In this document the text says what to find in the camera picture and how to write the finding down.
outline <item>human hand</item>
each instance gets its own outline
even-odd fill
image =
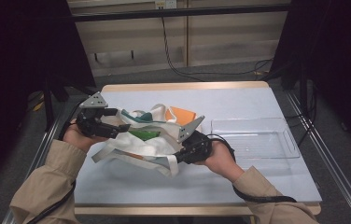
[[[212,148],[213,150],[209,158],[195,164],[205,165],[212,172],[222,175],[233,183],[245,171],[239,165],[237,165],[231,155],[231,152],[223,143],[214,141],[212,143]]]
[[[63,141],[81,149],[82,151],[88,153],[92,145],[98,142],[104,142],[107,138],[98,137],[98,136],[85,136],[76,124],[72,124],[65,131]]]

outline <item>table edge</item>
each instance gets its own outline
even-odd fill
[[[319,203],[306,203],[313,215],[321,212]],[[109,216],[252,216],[247,205],[202,205],[202,206],[78,206],[77,215],[109,215]]]
[[[238,88],[269,88],[269,85],[264,81],[114,84],[114,85],[103,86],[102,92],[208,90],[208,89],[238,89]]]

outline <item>forearm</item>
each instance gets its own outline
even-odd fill
[[[282,194],[257,170],[251,167],[233,182],[233,185],[251,196],[281,196]],[[249,203],[248,207],[259,223],[316,223],[303,203]]]
[[[14,195],[10,204],[18,223],[27,223],[47,207],[57,203],[72,188],[86,153],[65,142],[54,140],[44,166],[34,170]],[[77,223],[74,197],[40,223]]]

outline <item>person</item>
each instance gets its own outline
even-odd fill
[[[57,203],[73,187],[90,147],[105,141],[102,137],[86,137],[77,125],[71,125],[63,141],[53,140],[45,165],[35,169],[15,193],[10,209],[17,223],[28,223],[47,207]],[[252,196],[277,196],[279,191],[254,167],[243,170],[233,160],[227,147],[213,142],[212,155],[198,165],[207,166],[222,175],[243,193]],[[258,223],[316,223],[303,203],[249,203]],[[79,223],[74,213],[74,197],[44,217],[39,223]]]

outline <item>power cord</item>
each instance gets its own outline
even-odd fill
[[[306,117],[315,117],[316,116],[316,93],[317,89],[316,89],[316,85],[312,88],[312,95],[310,96],[310,106],[307,110],[308,112],[308,115],[304,114],[304,113],[301,113],[301,114],[298,114],[298,115],[292,115],[292,116],[285,116],[285,119],[287,121],[290,121],[292,119],[298,119],[298,118],[301,118],[303,116],[306,116]]]
[[[168,46],[168,42],[167,42],[167,34],[166,34],[166,28],[164,25],[164,18],[161,18],[161,24],[163,26],[163,39],[164,39],[164,50],[166,52],[166,58],[167,58],[167,63],[169,64],[170,68],[179,76],[181,77],[188,77],[188,78],[192,78],[194,80],[197,81],[202,81],[204,82],[204,80],[199,79],[197,77],[191,77],[193,75],[224,75],[224,76],[240,76],[240,75],[244,75],[244,74],[250,74],[250,73],[254,73],[257,72],[259,69],[261,69],[263,66],[265,66],[267,63],[271,62],[273,60],[272,59],[267,59],[267,60],[262,60],[262,61],[258,61],[255,63],[254,69],[249,70],[249,71],[245,71],[245,72],[240,72],[240,73],[215,73],[215,72],[199,72],[199,73],[185,73],[185,72],[181,72],[179,70],[177,70],[173,64],[172,61],[170,59],[170,54],[169,54],[169,46]]]
[[[301,146],[303,140],[305,139],[305,137],[307,136],[307,134],[311,131],[311,129],[314,126],[314,123],[316,121],[316,113],[317,113],[317,89],[316,86],[313,86],[312,89],[313,93],[312,93],[312,99],[310,101],[310,107],[313,109],[313,113],[312,115],[307,115],[307,121],[304,121],[305,123],[307,123],[307,129],[306,132],[304,133],[304,135],[302,136],[302,138],[299,140],[298,142],[298,147]]]
[[[233,157],[233,160],[236,161],[236,157],[234,156],[234,149],[229,145],[229,143],[220,135],[217,134],[208,134],[207,139],[197,142],[196,145],[200,145],[203,142],[221,142],[226,146],[226,148],[229,150],[231,153],[231,156]],[[235,186],[233,186],[233,190],[236,193],[237,196],[239,196],[241,199],[247,201],[247,202],[252,202],[252,203],[296,203],[297,201],[289,196],[270,196],[270,197],[257,197],[257,196],[252,196],[245,194],[238,190]]]
[[[70,115],[68,116],[64,126],[62,127],[62,130],[60,131],[59,134],[59,140],[63,140],[65,132],[67,131],[68,127],[70,125],[73,125],[75,123],[70,123],[69,121],[71,120],[71,118],[75,115],[75,112],[77,111],[79,105],[84,102],[85,100],[81,100],[79,101],[73,108],[72,112],[70,113]],[[73,194],[75,188],[77,185],[77,181],[75,180],[72,183],[72,188],[64,195],[64,197],[62,197],[57,203],[54,203],[53,205],[47,207],[44,211],[42,211],[39,215],[37,215],[35,218],[33,218],[32,220],[30,220],[28,222],[28,224],[36,224],[38,223],[40,220],[42,220],[43,218],[47,217],[48,215],[50,215],[50,213],[52,213],[54,210],[58,209],[60,206],[62,206],[65,202],[68,201],[68,199],[71,197],[71,195]]]

